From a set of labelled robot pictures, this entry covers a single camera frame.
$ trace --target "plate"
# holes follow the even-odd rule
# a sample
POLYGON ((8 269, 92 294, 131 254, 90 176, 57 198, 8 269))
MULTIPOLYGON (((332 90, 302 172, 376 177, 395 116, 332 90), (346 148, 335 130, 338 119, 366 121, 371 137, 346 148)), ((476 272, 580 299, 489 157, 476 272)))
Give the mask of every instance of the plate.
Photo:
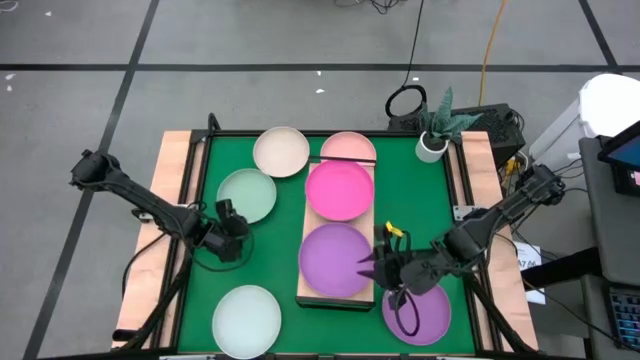
POLYGON ((354 227, 333 223, 317 227, 300 246, 298 265, 307 284, 330 297, 350 297, 371 281, 358 274, 372 270, 373 262, 358 261, 371 254, 371 245, 354 227))
POLYGON ((255 285, 229 291, 213 312, 211 328, 220 350, 235 359, 256 358, 280 333, 282 314, 270 292, 255 285))
POLYGON ((256 169, 238 170, 220 184, 217 200, 231 199, 236 212, 253 224, 267 216, 276 203, 276 184, 256 169))
MULTIPOLYGON (((391 330, 398 339, 411 345, 431 345, 440 340, 449 330, 449 324, 451 324, 451 304, 449 303, 447 293, 440 285, 436 285, 436 287, 420 296, 411 294, 413 300, 416 302, 418 315, 420 316, 420 329, 416 336, 407 336, 400 330, 394 311, 389 307, 390 295, 391 293, 386 291, 382 298, 382 315, 384 316, 384 322, 387 323, 387 327, 389 327, 389 330, 391 330)), ((411 303, 408 300, 407 303, 400 308, 400 319, 402 320, 402 326, 404 326, 405 330, 411 332, 415 329, 416 318, 411 303)))
MULTIPOLYGON (((376 160, 376 148, 366 136, 353 131, 343 131, 331 135, 322 144, 320 156, 376 160)), ((375 165, 367 162, 359 162, 358 164, 362 166, 375 165)))
POLYGON ((279 126, 260 135, 253 146, 253 161, 272 177, 287 177, 300 171, 309 159, 309 141, 294 128, 279 126))
POLYGON ((347 221, 369 209, 375 190, 364 167, 351 161, 328 160, 311 171, 305 192, 309 205, 320 216, 347 221))

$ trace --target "potted plant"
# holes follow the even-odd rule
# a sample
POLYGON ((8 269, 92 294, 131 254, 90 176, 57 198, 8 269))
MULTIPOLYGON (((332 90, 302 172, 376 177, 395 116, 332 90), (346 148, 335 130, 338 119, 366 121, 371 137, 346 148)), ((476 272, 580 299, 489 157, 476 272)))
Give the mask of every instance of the potted plant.
POLYGON ((482 114, 460 114, 451 116, 453 91, 447 89, 435 113, 429 113, 427 104, 422 104, 419 126, 420 139, 416 144, 416 156, 424 162, 432 163, 440 159, 449 146, 449 140, 459 143, 460 133, 468 129, 482 114))

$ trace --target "white flower pot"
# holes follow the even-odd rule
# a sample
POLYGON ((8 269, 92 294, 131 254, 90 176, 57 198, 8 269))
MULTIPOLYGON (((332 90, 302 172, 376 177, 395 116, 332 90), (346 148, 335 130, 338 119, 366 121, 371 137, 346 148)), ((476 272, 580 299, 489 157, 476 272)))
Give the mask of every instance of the white flower pot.
POLYGON ((424 144, 422 143, 422 139, 426 135, 427 133, 423 132, 422 135, 420 135, 420 138, 418 139, 418 143, 416 144, 416 156, 418 157, 418 159, 426 163, 436 162, 440 160, 440 157, 442 157, 442 154, 444 154, 444 152, 449 148, 449 140, 446 140, 444 142, 444 146, 442 147, 441 150, 434 151, 424 146, 424 144))

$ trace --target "yellow cable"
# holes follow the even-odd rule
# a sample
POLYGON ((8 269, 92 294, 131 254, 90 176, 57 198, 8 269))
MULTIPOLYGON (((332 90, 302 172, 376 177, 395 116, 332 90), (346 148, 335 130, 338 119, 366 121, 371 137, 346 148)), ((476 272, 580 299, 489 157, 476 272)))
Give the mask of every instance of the yellow cable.
POLYGON ((502 16, 502 10, 507 5, 507 0, 502 0, 500 3, 500 9, 498 9, 498 15, 493 22, 493 28, 491 29, 491 36, 489 37, 489 43, 487 44, 487 50, 484 53, 484 61, 482 62, 482 75, 480 76, 480 97, 478 98, 478 106, 482 105, 482 97, 484 96, 484 77, 487 72, 487 62, 489 62, 489 53, 491 52, 491 46, 493 45, 493 37, 498 29, 498 23, 500 23, 500 16, 502 16))

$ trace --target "green mat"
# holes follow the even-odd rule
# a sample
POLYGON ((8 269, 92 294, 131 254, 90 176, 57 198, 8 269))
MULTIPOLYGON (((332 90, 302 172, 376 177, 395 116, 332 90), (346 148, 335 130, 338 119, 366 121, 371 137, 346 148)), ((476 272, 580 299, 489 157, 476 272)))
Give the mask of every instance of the green mat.
MULTIPOLYGON (((319 155, 326 138, 309 137, 311 154, 319 155)), ((242 168, 255 168, 252 158, 256 138, 218 137, 213 140, 204 201, 214 216, 216 192, 226 176, 242 168)), ((411 231, 414 248, 424 248, 430 239, 452 225, 444 169, 441 163, 425 164, 414 153, 416 139, 371 138, 378 153, 375 170, 375 222, 390 220, 411 231)), ((412 346, 397 339, 382 318, 382 289, 376 286, 376 307, 368 313, 303 309, 296 301, 298 250, 304 216, 304 183, 308 169, 274 179, 278 189, 276 205, 266 218, 251 225, 255 251, 241 269, 213 274, 193 266, 178 350, 220 351, 211 319, 218 301, 233 288, 253 284, 269 290, 282 310, 280 335, 272 353, 413 353, 473 354, 473 340, 462 280, 447 276, 440 285, 452 308, 447 334, 430 346, 412 346)), ((196 253, 200 261, 219 265, 206 250, 196 253)))

